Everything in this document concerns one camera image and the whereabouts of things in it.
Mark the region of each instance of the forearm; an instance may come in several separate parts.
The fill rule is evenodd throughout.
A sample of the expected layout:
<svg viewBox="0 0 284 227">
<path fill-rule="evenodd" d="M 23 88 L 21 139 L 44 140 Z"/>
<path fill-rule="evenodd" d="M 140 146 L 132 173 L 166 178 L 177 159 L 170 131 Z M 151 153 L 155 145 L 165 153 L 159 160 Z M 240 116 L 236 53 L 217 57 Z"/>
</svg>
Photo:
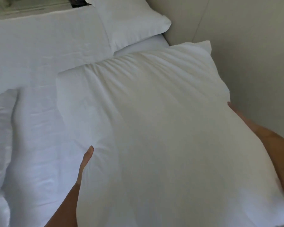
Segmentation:
<svg viewBox="0 0 284 227">
<path fill-rule="evenodd" d="M 75 184 L 45 227 L 77 227 L 77 202 L 80 185 Z"/>
<path fill-rule="evenodd" d="M 255 134 L 268 152 L 284 189 L 284 138 L 264 127 L 260 127 Z"/>
</svg>

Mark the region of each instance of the floor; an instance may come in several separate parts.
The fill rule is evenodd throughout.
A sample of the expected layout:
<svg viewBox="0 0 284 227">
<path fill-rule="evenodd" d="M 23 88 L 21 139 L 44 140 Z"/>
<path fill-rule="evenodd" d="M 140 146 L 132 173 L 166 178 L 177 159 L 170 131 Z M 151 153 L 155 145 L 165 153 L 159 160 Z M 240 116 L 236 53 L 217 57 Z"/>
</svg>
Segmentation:
<svg viewBox="0 0 284 227">
<path fill-rule="evenodd" d="M 48 9 L 55 10 L 69 9 L 71 5 L 68 0 L 11 0 L 9 7 L 0 7 L 0 19 L 16 16 L 23 16 L 28 12 Z"/>
</svg>

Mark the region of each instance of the pillow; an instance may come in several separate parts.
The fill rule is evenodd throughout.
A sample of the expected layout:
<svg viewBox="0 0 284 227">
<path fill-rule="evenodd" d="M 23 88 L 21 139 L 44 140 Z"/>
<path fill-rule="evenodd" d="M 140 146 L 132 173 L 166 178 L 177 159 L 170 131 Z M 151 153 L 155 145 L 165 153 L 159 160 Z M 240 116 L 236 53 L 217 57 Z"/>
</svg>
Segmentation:
<svg viewBox="0 0 284 227">
<path fill-rule="evenodd" d="M 153 11 L 145 0 L 89 0 L 98 11 L 116 52 L 128 45 L 164 33 L 170 20 Z"/>
<path fill-rule="evenodd" d="M 5 171 L 11 161 L 12 126 L 11 114 L 17 98 L 16 90 L 7 90 L 0 95 L 0 227 L 8 227 L 10 209 L 1 191 Z"/>
<path fill-rule="evenodd" d="M 273 164 L 228 107 L 202 47 L 104 60 L 60 73 L 56 84 L 72 137 L 95 148 L 78 227 L 284 225 Z"/>
</svg>

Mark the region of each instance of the person's left arm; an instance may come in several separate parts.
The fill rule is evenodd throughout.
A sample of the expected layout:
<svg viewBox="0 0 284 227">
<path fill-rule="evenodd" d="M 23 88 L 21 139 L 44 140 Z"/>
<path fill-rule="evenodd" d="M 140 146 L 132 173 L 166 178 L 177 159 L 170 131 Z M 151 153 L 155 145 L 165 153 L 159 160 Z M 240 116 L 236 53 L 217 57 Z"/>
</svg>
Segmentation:
<svg viewBox="0 0 284 227">
<path fill-rule="evenodd" d="M 76 184 L 72 187 L 58 210 L 52 216 L 52 218 L 48 221 L 45 227 L 77 227 L 77 202 L 79 196 L 79 190 L 81 185 L 82 173 L 84 167 L 87 165 L 88 161 L 91 159 L 93 155 L 94 148 L 91 146 L 87 152 L 84 154 L 82 163 L 80 165 L 78 179 Z"/>
</svg>

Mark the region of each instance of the black object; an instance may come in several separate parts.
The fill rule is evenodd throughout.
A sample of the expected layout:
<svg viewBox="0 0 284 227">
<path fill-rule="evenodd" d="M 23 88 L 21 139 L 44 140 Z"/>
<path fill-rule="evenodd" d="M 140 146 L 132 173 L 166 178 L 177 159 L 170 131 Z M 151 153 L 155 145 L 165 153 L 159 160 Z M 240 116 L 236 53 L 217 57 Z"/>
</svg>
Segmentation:
<svg viewBox="0 0 284 227">
<path fill-rule="evenodd" d="M 70 2 L 71 6 L 73 8 L 91 5 L 91 4 L 87 3 L 85 0 L 69 0 L 69 2 Z"/>
</svg>

